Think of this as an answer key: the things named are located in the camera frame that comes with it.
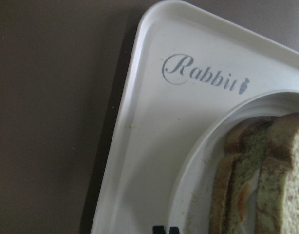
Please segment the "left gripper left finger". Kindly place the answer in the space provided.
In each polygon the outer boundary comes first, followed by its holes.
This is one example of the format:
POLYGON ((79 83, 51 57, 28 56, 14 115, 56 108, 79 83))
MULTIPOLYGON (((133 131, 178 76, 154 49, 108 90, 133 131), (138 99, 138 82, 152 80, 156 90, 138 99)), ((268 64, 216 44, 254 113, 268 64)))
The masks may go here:
POLYGON ((163 225, 155 225, 152 228, 153 234, 164 234, 164 226, 163 225))

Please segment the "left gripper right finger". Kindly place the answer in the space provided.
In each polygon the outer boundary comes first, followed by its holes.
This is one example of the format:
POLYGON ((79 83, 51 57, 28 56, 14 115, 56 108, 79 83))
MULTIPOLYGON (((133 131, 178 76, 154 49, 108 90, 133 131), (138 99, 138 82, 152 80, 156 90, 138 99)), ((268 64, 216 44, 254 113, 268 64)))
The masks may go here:
POLYGON ((180 234, 179 228, 176 226, 171 226, 169 228, 169 234, 180 234))

